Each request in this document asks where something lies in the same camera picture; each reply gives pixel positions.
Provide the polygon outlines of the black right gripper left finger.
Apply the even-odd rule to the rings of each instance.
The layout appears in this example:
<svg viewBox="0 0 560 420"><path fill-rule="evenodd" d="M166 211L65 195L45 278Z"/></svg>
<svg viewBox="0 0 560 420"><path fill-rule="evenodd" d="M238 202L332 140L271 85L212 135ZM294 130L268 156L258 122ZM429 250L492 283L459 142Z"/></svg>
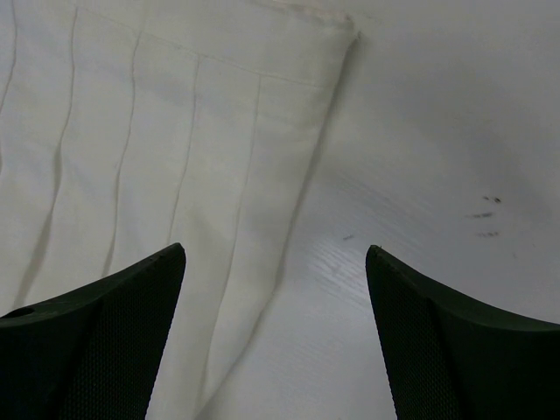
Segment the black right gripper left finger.
<svg viewBox="0 0 560 420"><path fill-rule="evenodd" d="M143 419L186 269L174 243L1 318L3 419Z"/></svg>

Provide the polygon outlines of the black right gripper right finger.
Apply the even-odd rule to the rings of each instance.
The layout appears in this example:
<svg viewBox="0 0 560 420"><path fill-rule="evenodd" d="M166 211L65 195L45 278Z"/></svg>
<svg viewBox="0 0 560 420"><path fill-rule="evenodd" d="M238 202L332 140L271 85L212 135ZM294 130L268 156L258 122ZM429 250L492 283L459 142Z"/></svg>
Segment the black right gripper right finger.
<svg viewBox="0 0 560 420"><path fill-rule="evenodd" d="M557 419L559 326L485 304L378 246L367 284L400 419Z"/></svg>

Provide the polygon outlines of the white pleated skirt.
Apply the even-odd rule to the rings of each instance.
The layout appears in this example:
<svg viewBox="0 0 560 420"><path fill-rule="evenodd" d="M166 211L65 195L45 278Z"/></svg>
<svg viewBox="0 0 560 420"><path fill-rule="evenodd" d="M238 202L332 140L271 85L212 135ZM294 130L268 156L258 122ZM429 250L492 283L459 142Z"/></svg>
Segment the white pleated skirt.
<svg viewBox="0 0 560 420"><path fill-rule="evenodd" d="M1 318L180 244L143 419L194 419L276 287L355 36L293 1L2 2Z"/></svg>

